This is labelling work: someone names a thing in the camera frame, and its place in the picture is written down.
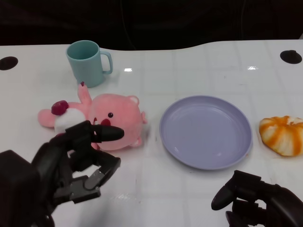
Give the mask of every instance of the plush bear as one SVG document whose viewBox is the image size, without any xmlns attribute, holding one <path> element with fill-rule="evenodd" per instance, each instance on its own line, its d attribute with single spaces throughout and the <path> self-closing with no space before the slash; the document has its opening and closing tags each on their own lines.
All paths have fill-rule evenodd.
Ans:
<svg viewBox="0 0 303 227">
<path fill-rule="evenodd" d="M 94 148 L 99 146 L 102 150 L 142 144 L 141 131 L 147 120 L 145 112 L 140 112 L 136 96 L 102 94 L 92 100 L 83 82 L 79 84 L 78 96 L 80 103 L 59 101 L 51 110 L 41 110 L 39 123 L 44 127 L 53 127 L 58 134 L 85 120 L 91 124 L 112 125 L 124 130 L 125 135 L 119 140 L 92 144 Z"/>
</svg>

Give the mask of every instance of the purple plate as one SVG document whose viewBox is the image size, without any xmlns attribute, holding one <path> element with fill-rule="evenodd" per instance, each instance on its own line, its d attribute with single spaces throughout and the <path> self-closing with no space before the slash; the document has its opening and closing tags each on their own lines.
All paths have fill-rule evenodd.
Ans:
<svg viewBox="0 0 303 227">
<path fill-rule="evenodd" d="M 172 104 L 162 116 L 165 148 L 186 165 L 206 170 L 240 162 L 250 151 L 246 116 L 234 105 L 210 96 L 192 96 Z"/>
</svg>

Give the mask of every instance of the table surface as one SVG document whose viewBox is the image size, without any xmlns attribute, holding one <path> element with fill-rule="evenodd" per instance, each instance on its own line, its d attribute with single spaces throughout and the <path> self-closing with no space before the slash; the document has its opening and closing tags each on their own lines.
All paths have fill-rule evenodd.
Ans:
<svg viewBox="0 0 303 227">
<path fill-rule="evenodd" d="M 19 60 L 15 68 L 0 71 L 0 150 L 12 149 L 31 161 L 55 135 L 39 125 L 39 110 L 59 100 L 78 101 L 66 48 L 0 47 L 0 59 L 15 56 Z M 89 91 L 92 97 L 101 93 L 138 96 L 149 120 L 144 145 L 113 152 L 122 163 L 101 188 L 102 196 L 59 206 L 53 214 L 56 226 L 227 227 L 225 211 L 231 206 L 212 211 L 211 201 L 236 169 L 288 187 L 303 199 L 303 157 L 280 157 L 262 144 L 258 133 L 258 123 L 265 117 L 303 117 L 303 63 L 283 62 L 284 50 L 303 55 L 303 40 L 217 42 L 172 51 L 108 50 L 114 71 Z M 103 64 L 106 70 L 106 59 Z M 192 95 L 223 98 L 246 114 L 253 148 L 242 162 L 220 171 L 201 171 L 181 164 L 164 149 L 159 135 L 164 110 Z"/>
</svg>

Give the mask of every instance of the teal mug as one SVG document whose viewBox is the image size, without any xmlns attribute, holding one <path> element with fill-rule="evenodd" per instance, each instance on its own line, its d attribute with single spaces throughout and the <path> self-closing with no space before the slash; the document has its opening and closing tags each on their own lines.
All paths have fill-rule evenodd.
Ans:
<svg viewBox="0 0 303 227">
<path fill-rule="evenodd" d="M 101 54 L 108 57 L 109 71 L 103 71 Z M 67 48 L 66 56 L 78 84 L 84 82 L 87 87 L 95 87 L 105 80 L 104 74 L 113 72 L 112 56 L 107 51 L 100 51 L 98 44 L 93 41 L 74 42 Z"/>
</svg>

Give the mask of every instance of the plush toy ear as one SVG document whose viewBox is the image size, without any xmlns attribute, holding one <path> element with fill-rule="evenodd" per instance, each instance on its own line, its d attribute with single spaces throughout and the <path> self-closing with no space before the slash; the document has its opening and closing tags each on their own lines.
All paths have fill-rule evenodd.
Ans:
<svg viewBox="0 0 303 227">
<path fill-rule="evenodd" d="M 134 103 L 136 103 L 137 105 L 139 105 L 139 99 L 137 96 L 128 96 L 128 98 L 132 100 Z"/>
</svg>

